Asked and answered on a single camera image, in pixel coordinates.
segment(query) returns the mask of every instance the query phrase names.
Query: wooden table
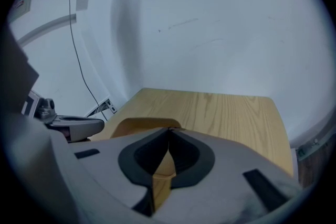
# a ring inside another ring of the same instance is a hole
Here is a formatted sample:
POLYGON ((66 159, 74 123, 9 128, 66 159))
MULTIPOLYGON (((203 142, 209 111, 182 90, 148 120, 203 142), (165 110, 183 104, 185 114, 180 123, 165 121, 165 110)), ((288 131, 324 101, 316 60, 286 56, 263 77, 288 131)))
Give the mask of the wooden table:
POLYGON ((92 140, 111 138, 121 121, 136 117, 175 119, 182 128, 240 142, 293 175, 286 130, 270 98, 144 88, 92 140))

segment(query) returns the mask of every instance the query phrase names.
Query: wire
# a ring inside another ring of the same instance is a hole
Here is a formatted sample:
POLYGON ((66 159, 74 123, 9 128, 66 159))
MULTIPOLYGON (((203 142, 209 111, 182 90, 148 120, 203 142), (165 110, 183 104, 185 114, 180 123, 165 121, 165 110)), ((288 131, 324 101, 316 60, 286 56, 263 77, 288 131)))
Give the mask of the wire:
POLYGON ((82 75, 82 78, 83 78, 83 81, 84 81, 84 84, 86 86, 86 88, 88 88, 89 92, 91 93, 93 99, 95 100, 95 102, 97 103, 97 106, 99 108, 99 104, 97 102, 97 99, 95 98, 95 96, 92 94, 89 86, 87 85, 86 81, 85 81, 85 78, 84 78, 84 75, 83 75, 83 71, 82 71, 82 66, 80 64, 80 61, 79 61, 79 57, 78 57, 78 53, 77 53, 77 49, 76 49, 76 45, 75 45, 75 41, 74 41, 74 35, 72 33, 72 26, 71 26, 71 1, 69 0, 69 21, 70 21, 70 31, 71 31, 71 37, 72 37, 72 44, 74 45, 74 49, 75 49, 75 53, 76 53, 76 57, 77 57, 77 61, 78 61, 78 65, 79 65, 79 69, 80 69, 80 73, 82 75))

